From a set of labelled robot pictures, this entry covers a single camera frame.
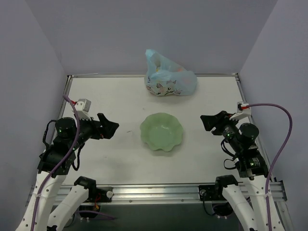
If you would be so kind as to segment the light blue plastic bag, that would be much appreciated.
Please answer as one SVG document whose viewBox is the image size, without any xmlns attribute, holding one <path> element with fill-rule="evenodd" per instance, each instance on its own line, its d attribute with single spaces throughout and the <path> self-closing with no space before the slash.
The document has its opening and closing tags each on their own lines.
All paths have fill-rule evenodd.
<svg viewBox="0 0 308 231">
<path fill-rule="evenodd" d="M 156 96 L 189 96 L 195 92 L 197 76 L 193 71 L 186 70 L 152 49 L 147 49 L 145 56 L 147 72 L 144 83 L 150 93 Z"/>
</svg>

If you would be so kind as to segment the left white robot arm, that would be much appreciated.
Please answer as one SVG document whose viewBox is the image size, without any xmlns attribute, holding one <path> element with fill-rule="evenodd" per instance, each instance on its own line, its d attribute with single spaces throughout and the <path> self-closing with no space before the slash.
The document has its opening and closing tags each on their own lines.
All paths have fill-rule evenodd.
<svg viewBox="0 0 308 231">
<path fill-rule="evenodd" d="M 99 190 L 96 181 L 79 177 L 71 192 L 54 208 L 62 183 L 73 165 L 79 150 L 89 139 L 111 139 L 119 127 L 98 113 L 98 120 L 91 117 L 78 119 L 63 117 L 56 120 L 57 135 L 52 145 L 40 155 L 36 184 L 18 231 L 61 231 L 83 202 L 93 201 Z"/>
</svg>

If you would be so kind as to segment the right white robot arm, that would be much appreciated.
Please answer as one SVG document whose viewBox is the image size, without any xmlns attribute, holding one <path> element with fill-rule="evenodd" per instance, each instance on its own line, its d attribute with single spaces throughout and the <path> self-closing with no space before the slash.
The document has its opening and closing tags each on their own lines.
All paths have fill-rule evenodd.
<svg viewBox="0 0 308 231">
<path fill-rule="evenodd" d="M 204 201 L 208 197 L 226 200 L 245 231 L 283 231 L 267 182 L 269 170 L 255 143 L 259 130 L 251 123 L 236 126 L 241 119 L 250 115 L 251 109 L 244 107 L 235 114 L 221 111 L 216 115 L 200 117 L 206 131 L 215 136 L 223 136 L 221 145 L 228 143 L 234 150 L 227 154 L 248 191 L 245 197 L 235 177 L 225 175 L 216 178 L 212 191 L 200 189 L 200 199 Z"/>
</svg>

